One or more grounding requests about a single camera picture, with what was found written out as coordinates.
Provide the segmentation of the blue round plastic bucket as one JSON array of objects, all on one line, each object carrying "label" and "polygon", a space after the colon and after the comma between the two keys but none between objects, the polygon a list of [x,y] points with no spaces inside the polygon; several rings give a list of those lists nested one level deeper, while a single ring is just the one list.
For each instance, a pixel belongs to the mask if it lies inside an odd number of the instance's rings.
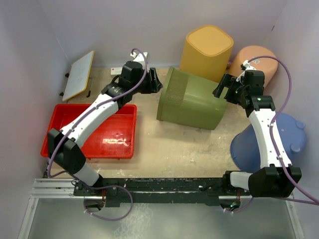
[{"label": "blue round plastic bucket", "polygon": [[255,173],[274,164],[280,167],[292,164],[306,145],[306,125],[292,116],[270,109],[253,111],[250,124],[230,144],[230,155],[235,165],[244,172]]}]

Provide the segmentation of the green mesh waste basket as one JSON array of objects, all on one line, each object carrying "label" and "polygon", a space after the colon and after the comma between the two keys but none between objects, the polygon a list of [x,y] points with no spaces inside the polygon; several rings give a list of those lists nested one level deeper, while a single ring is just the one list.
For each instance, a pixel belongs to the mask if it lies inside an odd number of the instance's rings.
[{"label": "green mesh waste basket", "polygon": [[213,91],[218,83],[170,67],[161,90],[157,120],[206,130],[214,130],[221,122],[227,108],[223,98]]}]

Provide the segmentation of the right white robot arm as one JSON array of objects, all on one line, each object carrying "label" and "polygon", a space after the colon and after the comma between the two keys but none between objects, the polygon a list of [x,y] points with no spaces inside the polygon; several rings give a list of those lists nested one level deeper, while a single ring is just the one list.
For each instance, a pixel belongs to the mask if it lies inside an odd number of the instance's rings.
[{"label": "right white robot arm", "polygon": [[274,101],[271,96],[263,94],[264,73],[245,70],[243,74],[239,79],[224,74],[213,95],[218,98],[227,88],[225,100],[245,110],[257,139],[261,168],[255,173],[226,171],[222,191],[233,195],[241,188],[256,198],[287,198],[301,179],[301,169],[292,166],[283,147]]}]

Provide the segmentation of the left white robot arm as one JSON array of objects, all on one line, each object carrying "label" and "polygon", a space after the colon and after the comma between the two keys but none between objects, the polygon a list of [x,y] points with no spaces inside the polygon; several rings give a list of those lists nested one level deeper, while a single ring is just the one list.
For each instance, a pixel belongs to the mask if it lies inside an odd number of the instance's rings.
[{"label": "left white robot arm", "polygon": [[53,177],[51,167],[56,163],[64,172],[85,184],[85,190],[91,195],[101,193],[103,177],[88,165],[82,146],[107,118],[130,102],[134,94],[158,93],[162,88],[154,67],[128,61],[121,74],[101,90],[94,103],[80,116],[62,129],[52,128],[48,132],[48,177]]}]

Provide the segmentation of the red plastic tray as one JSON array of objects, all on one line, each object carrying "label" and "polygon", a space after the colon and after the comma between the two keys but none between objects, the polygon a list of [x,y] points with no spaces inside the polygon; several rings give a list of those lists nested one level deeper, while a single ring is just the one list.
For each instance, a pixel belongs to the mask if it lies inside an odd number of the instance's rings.
[{"label": "red plastic tray", "polygon": [[[83,113],[89,104],[57,104],[48,130],[61,129]],[[81,148],[88,159],[131,158],[134,154],[137,106],[125,105],[107,118]]]}]

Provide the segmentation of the orange round plastic bucket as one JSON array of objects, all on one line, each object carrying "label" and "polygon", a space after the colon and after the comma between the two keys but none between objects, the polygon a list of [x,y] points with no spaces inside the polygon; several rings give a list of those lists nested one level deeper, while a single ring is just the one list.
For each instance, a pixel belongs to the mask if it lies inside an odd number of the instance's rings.
[{"label": "orange round plastic bucket", "polygon": [[[269,49],[265,47],[257,46],[257,45],[247,46],[238,52],[238,54],[236,55],[236,57],[234,58],[234,60],[232,61],[228,69],[228,73],[232,76],[238,77],[242,73],[240,65],[245,60],[250,60],[257,56],[276,57],[272,51],[270,51]],[[264,87],[268,85],[268,83],[270,82],[270,80],[272,79],[272,77],[274,76],[278,68],[278,62],[270,58],[255,59],[250,62],[250,65],[253,66],[256,70],[264,72],[264,75],[265,75]]]}]

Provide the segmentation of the yellow mesh waste basket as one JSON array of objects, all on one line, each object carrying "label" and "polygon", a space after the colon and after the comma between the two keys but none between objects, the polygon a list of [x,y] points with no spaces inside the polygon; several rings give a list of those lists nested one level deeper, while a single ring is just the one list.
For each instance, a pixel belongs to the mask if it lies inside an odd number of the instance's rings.
[{"label": "yellow mesh waste basket", "polygon": [[186,36],[179,69],[218,83],[233,45],[232,37],[217,26],[201,26]]}]

